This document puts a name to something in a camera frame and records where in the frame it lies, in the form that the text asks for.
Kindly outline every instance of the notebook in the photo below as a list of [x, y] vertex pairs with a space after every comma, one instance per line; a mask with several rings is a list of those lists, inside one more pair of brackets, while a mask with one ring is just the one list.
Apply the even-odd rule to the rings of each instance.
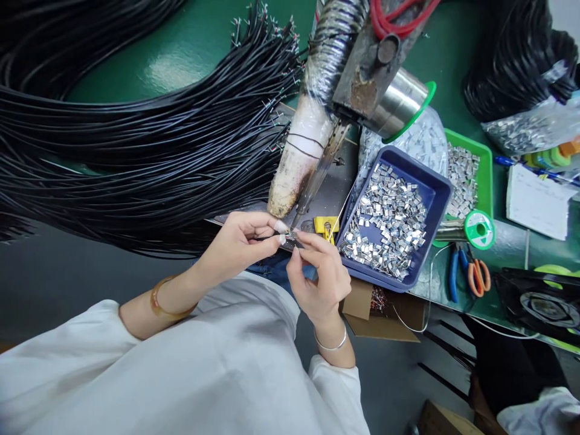
[[577, 191], [551, 179], [541, 179], [521, 164], [510, 167], [507, 218], [558, 240], [568, 235], [568, 202]]

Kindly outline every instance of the cardboard box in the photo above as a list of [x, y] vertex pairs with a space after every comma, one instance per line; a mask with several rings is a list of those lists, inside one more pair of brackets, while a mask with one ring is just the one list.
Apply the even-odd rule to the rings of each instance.
[[410, 328], [421, 330], [424, 326], [425, 301], [410, 294], [387, 290], [386, 315], [370, 315], [373, 285], [356, 278], [350, 285], [352, 292], [344, 299], [343, 314], [355, 335], [420, 343], [418, 337], [401, 323], [393, 306]]
[[425, 402], [417, 427], [420, 435], [483, 435], [467, 418], [431, 401]]

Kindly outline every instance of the orange-handled scissors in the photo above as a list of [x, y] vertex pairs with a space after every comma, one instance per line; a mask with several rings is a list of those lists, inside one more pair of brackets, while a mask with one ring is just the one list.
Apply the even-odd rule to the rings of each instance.
[[482, 297], [485, 292], [491, 289], [491, 277], [487, 265], [473, 257], [471, 248], [467, 245], [467, 259], [469, 261], [467, 269], [467, 281], [473, 294]]

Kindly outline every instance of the pliers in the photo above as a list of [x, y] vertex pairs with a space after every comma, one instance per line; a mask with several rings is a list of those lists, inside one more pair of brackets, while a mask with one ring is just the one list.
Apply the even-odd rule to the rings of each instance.
[[455, 243], [451, 253], [451, 264], [449, 266], [448, 284], [451, 300], [458, 303], [457, 298], [457, 267], [461, 263], [461, 269], [465, 279], [467, 279], [471, 292], [478, 298], [483, 297], [485, 292], [491, 289], [491, 278], [486, 264], [475, 259], [469, 246], [463, 249], [461, 244]]

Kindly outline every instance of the hand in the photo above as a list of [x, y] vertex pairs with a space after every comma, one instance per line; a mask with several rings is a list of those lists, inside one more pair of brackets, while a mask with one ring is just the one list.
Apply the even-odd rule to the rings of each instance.
[[272, 236], [274, 231], [287, 233], [288, 227], [268, 213], [230, 213], [211, 245], [192, 266], [197, 271], [196, 279], [202, 281], [205, 289], [210, 289], [274, 255], [286, 242], [286, 236], [273, 236], [261, 242], [253, 240]]
[[[286, 272], [298, 305], [319, 326], [338, 316], [338, 303], [350, 293], [350, 275], [338, 249], [317, 234], [298, 232], [305, 249], [294, 248]], [[303, 260], [316, 267], [318, 283], [306, 279]]]

